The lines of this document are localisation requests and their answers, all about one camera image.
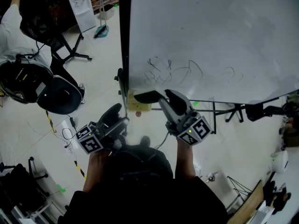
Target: person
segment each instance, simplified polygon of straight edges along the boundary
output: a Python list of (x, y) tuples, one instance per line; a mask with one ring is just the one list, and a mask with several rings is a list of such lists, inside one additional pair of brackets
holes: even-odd
[(290, 200), (292, 194), (286, 192), (286, 184), (284, 183), (279, 192), (276, 192), (277, 187), (275, 186), (275, 181), (268, 182), (263, 188), (264, 198), (266, 200), (267, 206), (273, 207), (273, 215), (278, 211), (282, 211), (288, 200)]
[(224, 224), (222, 202), (196, 177), (192, 147), (178, 140), (175, 179), (165, 155), (149, 138), (109, 155), (90, 155), (83, 191), (76, 191), (58, 224), (178, 220)]
[[(19, 12), (20, 0), (12, 0), (9, 9), (5, 12), (0, 23), (0, 54), (7, 51), (17, 51), (19, 54), (32, 54), (38, 52), (38, 55), (44, 60), (43, 65), (51, 69), (54, 75), (73, 84), (81, 93), (82, 101), (86, 102), (86, 86), (78, 85), (75, 79), (63, 68), (62, 64), (51, 54), (51, 48), (45, 44), (37, 42), (23, 34), (20, 29), (22, 16)], [(0, 64), (5, 62), (5, 58), (0, 57)]]

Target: white wall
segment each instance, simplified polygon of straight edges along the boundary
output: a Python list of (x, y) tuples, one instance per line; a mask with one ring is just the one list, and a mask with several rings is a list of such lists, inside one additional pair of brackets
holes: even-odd
[(292, 193), (285, 208), (272, 215), (269, 224), (287, 224), (299, 211), (299, 148), (288, 148), (289, 163), (285, 173), (275, 174), (273, 180), (278, 188), (285, 182), (287, 192)]

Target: trash bin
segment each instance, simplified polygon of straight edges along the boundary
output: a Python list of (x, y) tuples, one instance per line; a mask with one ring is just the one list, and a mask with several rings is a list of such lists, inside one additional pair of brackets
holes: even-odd
[[(106, 20), (109, 20), (114, 15), (114, 5), (107, 4), (104, 6), (104, 9), (105, 9)], [(105, 19), (103, 8), (101, 8), (100, 11), (100, 18), (103, 20)]]

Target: white floor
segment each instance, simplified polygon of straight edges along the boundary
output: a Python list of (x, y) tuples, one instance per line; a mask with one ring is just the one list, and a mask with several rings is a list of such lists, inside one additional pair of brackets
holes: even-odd
[[(117, 70), (122, 67), (118, 9), (108, 24), (109, 34), (106, 38), (94, 39), (96, 28), (83, 34), (85, 39), (80, 43), (78, 52), (90, 55), (92, 62), (76, 58), (65, 65), (78, 83), (87, 86), (87, 102), (71, 115), (75, 118), (77, 128), (90, 121), (97, 121), (112, 105), (122, 103), (118, 95), (118, 83), (114, 81)], [(78, 29), (71, 29), (64, 36), (73, 47)], [(66, 57), (66, 49), (62, 48), (59, 54)], [(282, 100), (271, 102), (271, 105), (281, 106)], [(211, 109), (212, 105), (200, 103), (196, 108)], [(228, 108), (230, 106), (226, 104), (216, 105), (216, 109)], [(212, 114), (204, 115), (213, 126)], [(217, 134), (210, 135), (202, 144), (193, 147), (197, 175), (203, 176), (205, 180), (210, 172), (219, 172), (216, 181), (208, 186), (226, 206), (236, 197), (226, 177), (229, 175), (248, 188), (254, 188), (258, 180), (266, 178), (271, 162), (270, 154), (281, 141), (278, 134), (281, 117), (263, 118), (253, 123), (247, 120), (245, 112), (243, 115), (245, 121), (241, 124), (237, 116), (229, 123), (225, 122), (225, 115), (218, 116)], [(69, 204), (76, 190), (82, 190), (85, 181), (74, 160), (87, 172), (88, 156), (76, 142), (72, 145), (72, 153), (67, 154), (61, 131), (65, 127), (71, 128), (69, 118), (56, 114), (50, 116), (57, 129), (56, 135), (51, 131), (45, 111), (37, 104), (22, 105), (9, 98), (5, 99), (4, 107), (0, 108), (0, 153), (7, 165), (21, 163), (26, 168), (28, 158), (33, 156), (37, 171), (50, 175), (40, 181), (41, 185), (50, 192), (51, 198), (64, 207)], [(161, 112), (142, 113), (139, 118), (130, 113), (129, 118), (129, 142), (137, 144), (144, 135), (151, 138), (152, 147), (163, 141), (167, 130), (166, 118)], [(174, 171), (177, 153), (175, 138), (168, 137), (160, 150), (165, 153)], [(57, 184), (65, 189), (64, 193)]]

